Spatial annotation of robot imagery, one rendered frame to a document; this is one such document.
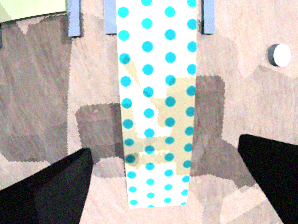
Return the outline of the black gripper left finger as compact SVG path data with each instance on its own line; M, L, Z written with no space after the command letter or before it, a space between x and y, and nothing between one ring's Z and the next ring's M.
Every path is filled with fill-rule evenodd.
M93 157L90 148L0 190L0 224L80 224Z

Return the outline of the cream strip with blue polka dots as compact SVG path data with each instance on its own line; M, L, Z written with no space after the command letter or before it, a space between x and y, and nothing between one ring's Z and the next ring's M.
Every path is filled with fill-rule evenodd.
M188 204L196 0L117 0L129 208Z

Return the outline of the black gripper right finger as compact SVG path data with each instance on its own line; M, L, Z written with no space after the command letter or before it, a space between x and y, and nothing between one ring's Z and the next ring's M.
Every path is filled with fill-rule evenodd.
M298 224L298 145L241 135L238 153L283 224Z

